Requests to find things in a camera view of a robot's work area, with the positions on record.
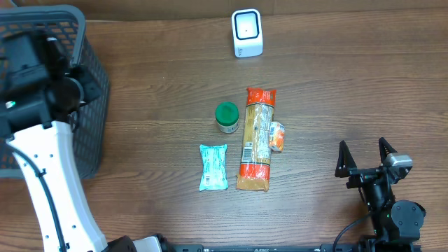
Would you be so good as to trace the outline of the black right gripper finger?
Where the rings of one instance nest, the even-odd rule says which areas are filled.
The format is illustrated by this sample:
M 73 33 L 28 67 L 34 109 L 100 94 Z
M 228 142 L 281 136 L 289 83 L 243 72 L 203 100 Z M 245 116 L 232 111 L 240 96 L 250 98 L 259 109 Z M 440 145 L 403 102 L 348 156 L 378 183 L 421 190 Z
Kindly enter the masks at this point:
M 356 163 L 350 153 L 349 147 L 345 141 L 339 143 L 339 157 L 337 161 L 336 170 L 351 170 L 357 169 Z
M 394 149 L 384 137 L 379 138 L 378 143 L 381 163 L 385 165 L 388 156 L 390 154 L 397 153 L 397 150 Z

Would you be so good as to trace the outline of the green lid jar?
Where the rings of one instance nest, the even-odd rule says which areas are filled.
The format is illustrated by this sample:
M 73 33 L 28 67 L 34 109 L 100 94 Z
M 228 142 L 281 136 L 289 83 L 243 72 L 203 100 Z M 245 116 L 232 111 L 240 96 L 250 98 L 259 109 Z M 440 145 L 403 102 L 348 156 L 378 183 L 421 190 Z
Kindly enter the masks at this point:
M 215 118 L 221 132 L 230 134 L 239 127 L 239 110 L 229 101 L 219 104 L 215 110 Z

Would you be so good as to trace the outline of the teal snack packet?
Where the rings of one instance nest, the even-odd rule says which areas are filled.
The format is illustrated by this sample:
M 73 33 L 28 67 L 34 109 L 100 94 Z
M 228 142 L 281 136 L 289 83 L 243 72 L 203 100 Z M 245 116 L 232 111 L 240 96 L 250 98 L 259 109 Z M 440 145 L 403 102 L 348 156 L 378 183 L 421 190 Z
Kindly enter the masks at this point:
M 199 191 L 227 190 L 226 151 L 228 146 L 206 146 L 201 144 L 199 151 L 202 157 L 202 177 Z

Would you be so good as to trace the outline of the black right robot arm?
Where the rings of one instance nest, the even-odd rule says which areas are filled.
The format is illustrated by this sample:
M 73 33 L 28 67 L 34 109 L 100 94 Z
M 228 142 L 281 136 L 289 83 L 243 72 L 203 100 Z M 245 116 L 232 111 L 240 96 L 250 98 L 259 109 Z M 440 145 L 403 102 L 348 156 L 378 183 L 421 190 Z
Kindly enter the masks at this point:
M 399 153 L 385 138 L 379 139 L 380 165 L 359 169 L 345 141 L 339 143 L 339 156 L 335 176 L 347 178 L 346 187 L 356 188 L 367 207 L 367 214 L 347 225 L 335 238 L 333 251 L 345 251 L 338 243 L 351 228 L 370 219 L 373 235 L 365 235 L 356 245 L 347 248 L 353 251 L 420 251 L 414 243 L 420 239 L 426 210 L 418 203 L 396 200 L 392 185 L 404 179 L 413 167 L 408 154 Z

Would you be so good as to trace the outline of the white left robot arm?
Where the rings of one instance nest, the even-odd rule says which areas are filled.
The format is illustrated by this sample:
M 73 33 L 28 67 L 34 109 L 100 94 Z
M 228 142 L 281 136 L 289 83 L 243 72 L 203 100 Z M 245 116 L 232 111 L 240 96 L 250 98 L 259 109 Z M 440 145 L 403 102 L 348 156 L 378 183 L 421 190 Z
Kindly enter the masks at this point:
M 88 206 L 76 167 L 71 113 L 102 91 L 62 44 L 44 31 L 3 40 L 9 67 L 1 90 L 1 137 L 24 175 L 46 251 L 163 252 L 157 235 L 107 241 Z

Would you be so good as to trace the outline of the small orange snack packet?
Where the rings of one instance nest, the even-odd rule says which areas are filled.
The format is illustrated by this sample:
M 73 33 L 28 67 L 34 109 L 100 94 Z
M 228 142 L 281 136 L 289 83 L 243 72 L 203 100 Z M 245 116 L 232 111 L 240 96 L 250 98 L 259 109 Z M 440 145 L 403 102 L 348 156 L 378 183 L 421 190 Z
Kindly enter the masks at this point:
M 271 122 L 269 127 L 269 147 L 276 152 L 284 149 L 285 127 L 280 122 Z

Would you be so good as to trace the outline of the orange spaghetti package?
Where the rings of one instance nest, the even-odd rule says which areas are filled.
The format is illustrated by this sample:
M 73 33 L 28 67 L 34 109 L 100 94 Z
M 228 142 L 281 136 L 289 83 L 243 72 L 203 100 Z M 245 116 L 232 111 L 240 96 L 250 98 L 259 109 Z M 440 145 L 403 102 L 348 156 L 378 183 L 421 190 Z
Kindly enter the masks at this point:
M 238 190 L 268 191 L 272 149 L 270 124 L 274 117 L 276 90 L 249 87 L 237 175 Z

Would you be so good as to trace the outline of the grey plastic basket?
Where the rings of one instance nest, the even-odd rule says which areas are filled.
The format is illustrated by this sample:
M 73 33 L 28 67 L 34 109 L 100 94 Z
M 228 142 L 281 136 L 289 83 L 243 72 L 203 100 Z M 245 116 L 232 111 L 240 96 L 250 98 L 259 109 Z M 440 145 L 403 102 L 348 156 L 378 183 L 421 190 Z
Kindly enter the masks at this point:
M 1 38 L 33 30 L 56 36 L 69 54 L 70 64 L 85 67 L 101 88 L 101 96 L 69 116 L 73 149 L 79 176 L 90 179 L 97 173 L 109 105 L 107 72 L 85 35 L 84 14 L 70 5 L 28 6 L 1 9 Z

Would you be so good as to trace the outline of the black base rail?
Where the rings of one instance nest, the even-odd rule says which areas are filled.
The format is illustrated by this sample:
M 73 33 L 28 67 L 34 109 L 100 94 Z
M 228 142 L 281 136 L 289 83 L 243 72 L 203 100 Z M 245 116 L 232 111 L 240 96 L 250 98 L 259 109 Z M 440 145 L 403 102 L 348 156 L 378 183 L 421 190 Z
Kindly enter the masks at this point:
M 219 246 L 206 247 L 201 244 L 172 244 L 175 252 L 359 252 L 369 251 L 357 244 L 338 244 L 333 249 L 333 244 L 319 246 Z

